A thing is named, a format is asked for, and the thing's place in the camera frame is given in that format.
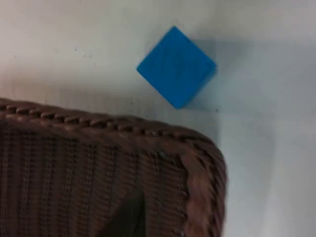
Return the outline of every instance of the wicker texture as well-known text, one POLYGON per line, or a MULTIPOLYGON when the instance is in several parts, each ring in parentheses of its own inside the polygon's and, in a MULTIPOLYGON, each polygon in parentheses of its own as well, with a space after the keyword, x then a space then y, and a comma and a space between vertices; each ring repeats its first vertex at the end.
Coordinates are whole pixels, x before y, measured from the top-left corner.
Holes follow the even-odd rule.
POLYGON ((195 131, 0 99, 0 236, 94 237, 144 190, 148 237, 219 237, 221 152, 195 131))

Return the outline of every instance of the cube face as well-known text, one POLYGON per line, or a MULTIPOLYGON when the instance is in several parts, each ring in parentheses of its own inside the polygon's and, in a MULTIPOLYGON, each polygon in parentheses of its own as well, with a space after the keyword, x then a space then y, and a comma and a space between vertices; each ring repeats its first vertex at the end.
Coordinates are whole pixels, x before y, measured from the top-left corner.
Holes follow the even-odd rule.
POLYGON ((215 63, 172 27, 137 71, 176 108, 187 104, 216 71, 215 63))

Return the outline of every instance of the white surface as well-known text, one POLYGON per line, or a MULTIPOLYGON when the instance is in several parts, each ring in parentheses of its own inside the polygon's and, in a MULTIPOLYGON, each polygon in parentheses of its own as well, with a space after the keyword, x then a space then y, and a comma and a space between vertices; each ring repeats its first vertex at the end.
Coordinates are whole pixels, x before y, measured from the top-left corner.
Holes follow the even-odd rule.
POLYGON ((226 237, 314 236, 315 11, 313 0, 2 0, 0 94, 196 129, 228 163, 226 237), (219 67, 183 110, 135 71, 172 25, 219 67))

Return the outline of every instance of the wicker basket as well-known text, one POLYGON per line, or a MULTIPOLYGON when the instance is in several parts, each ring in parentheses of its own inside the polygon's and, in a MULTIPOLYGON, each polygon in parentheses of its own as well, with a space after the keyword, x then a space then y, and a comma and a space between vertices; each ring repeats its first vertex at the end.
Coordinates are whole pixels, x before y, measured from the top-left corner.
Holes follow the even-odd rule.
POLYGON ((0 99, 0 236, 94 237, 145 193, 148 237, 219 237, 226 167, 198 132, 0 99))

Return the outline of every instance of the woven wicker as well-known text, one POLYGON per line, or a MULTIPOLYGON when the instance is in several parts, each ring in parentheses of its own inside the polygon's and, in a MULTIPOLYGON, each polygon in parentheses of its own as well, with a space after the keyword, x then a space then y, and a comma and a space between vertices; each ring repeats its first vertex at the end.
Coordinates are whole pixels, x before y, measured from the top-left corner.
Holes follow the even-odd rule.
POLYGON ((0 236, 94 237, 133 188, 147 237, 219 237, 226 166, 198 132, 0 99, 0 236))

